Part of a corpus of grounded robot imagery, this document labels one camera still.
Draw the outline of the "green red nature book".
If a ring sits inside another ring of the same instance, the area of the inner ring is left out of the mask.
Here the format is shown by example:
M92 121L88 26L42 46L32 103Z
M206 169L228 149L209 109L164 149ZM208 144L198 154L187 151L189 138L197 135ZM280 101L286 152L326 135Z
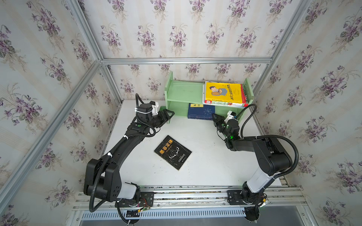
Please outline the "green red nature book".
M241 108L248 106L243 85L235 83L205 82L203 85L203 102L208 105Z

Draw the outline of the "yellow book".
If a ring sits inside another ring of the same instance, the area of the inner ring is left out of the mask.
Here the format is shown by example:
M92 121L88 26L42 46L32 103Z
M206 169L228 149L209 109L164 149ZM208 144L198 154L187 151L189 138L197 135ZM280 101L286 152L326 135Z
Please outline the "yellow book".
M236 83L205 82L205 100L232 104L246 104L243 85Z

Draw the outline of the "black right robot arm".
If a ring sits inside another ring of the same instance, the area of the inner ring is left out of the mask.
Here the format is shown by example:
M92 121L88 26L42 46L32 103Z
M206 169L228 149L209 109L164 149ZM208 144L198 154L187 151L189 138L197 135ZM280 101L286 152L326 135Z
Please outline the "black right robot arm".
M277 175L289 170L293 162L277 137L241 137L241 129L235 116L234 112L229 112L228 117L212 114L212 120L217 132L223 134L226 147L235 152L254 153L258 168L241 190L228 191L228 203L260 206L266 198L265 189L276 180Z

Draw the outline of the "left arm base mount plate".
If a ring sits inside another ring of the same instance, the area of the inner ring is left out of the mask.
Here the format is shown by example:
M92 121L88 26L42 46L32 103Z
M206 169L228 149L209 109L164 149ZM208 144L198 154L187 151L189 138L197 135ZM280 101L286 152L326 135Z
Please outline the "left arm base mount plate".
M152 207L154 203L154 192L137 192L134 196L135 207Z

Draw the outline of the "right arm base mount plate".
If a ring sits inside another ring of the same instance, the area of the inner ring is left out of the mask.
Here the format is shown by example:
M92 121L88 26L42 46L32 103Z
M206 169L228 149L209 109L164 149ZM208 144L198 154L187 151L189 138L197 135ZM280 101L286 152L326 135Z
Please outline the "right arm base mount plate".
M242 190L228 190L227 195L228 195L227 202L229 203L229 205L246 204L244 202L244 196Z

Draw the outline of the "dark blue book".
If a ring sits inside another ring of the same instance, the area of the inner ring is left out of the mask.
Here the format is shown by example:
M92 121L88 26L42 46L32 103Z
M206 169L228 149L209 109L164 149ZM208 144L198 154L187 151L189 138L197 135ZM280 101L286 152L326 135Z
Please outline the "dark blue book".
M187 118L212 121L215 112L216 108L213 105L189 104Z

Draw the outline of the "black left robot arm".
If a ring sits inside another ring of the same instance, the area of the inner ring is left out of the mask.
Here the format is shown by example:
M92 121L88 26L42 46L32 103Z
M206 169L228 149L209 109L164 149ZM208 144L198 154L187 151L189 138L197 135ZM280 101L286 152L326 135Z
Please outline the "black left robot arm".
M155 136L156 129L166 124L174 114L168 109L159 110L154 101L141 103L135 108L135 117L117 144L101 158L88 162L84 194L90 197L90 212L95 212L105 202L121 199L139 201L139 187L122 182L120 168L131 151L145 138Z

